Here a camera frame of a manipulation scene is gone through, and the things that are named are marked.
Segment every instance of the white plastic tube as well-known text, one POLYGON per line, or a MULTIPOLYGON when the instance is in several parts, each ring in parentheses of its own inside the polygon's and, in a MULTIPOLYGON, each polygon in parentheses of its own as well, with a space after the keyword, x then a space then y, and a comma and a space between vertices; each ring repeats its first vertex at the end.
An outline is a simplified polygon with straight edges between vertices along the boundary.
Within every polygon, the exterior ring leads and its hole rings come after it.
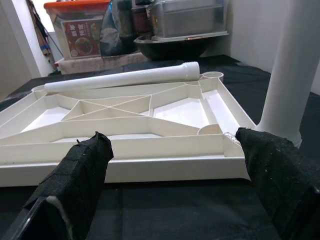
POLYGON ((200 77, 199 64, 186 62, 179 66, 161 67, 118 74, 93 76, 68 81, 46 83, 44 89, 48 93, 98 89, 124 85, 150 84, 159 82, 197 81, 200 77))
POLYGON ((261 121, 299 147, 300 124, 320 60, 320 0, 289 0, 261 121))

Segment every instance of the table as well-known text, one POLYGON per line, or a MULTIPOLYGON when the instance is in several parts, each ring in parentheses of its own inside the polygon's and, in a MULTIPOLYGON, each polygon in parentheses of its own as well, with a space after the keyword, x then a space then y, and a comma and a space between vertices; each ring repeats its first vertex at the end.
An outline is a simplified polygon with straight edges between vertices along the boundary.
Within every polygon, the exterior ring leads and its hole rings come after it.
MULTIPOLYGON (((134 63, 111 70, 30 80, 0 104, 0 110, 44 83, 180 65, 183 61, 134 63)), ((270 74, 221 55, 199 58, 200 72, 224 73, 224 84, 257 124, 270 74)), ((301 123, 300 151, 317 162, 320 96, 311 93, 301 123)), ((0 236, 35 187, 0 188, 0 236)), ((250 182, 243 179, 106 184, 88 240, 279 239, 250 182)))

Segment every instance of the black bowl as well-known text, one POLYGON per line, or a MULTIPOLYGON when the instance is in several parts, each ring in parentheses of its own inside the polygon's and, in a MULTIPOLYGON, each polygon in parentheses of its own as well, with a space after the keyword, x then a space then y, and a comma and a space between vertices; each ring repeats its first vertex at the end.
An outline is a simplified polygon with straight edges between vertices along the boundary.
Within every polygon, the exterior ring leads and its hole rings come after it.
POLYGON ((192 60, 199 57, 208 47, 212 37, 180 41, 157 41, 140 36, 135 44, 151 60, 192 60))

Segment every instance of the white plastic tray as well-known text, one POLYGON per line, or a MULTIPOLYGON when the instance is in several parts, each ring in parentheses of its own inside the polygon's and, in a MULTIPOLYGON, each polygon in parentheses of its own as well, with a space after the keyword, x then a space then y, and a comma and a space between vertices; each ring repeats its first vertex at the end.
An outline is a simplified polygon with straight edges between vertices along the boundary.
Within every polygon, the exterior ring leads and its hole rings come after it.
POLYGON ((248 179, 233 135, 255 125, 220 79, 53 95, 36 87, 0 112, 0 186, 37 185, 95 131, 111 140, 109 183, 248 179))

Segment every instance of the orange storage box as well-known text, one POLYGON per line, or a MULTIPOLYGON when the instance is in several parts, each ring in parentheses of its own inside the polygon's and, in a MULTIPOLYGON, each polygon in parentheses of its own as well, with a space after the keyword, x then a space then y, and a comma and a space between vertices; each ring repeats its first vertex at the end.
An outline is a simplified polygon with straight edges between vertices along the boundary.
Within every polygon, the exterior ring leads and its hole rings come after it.
POLYGON ((110 0, 44 4, 65 60, 100 56, 100 31, 110 0))

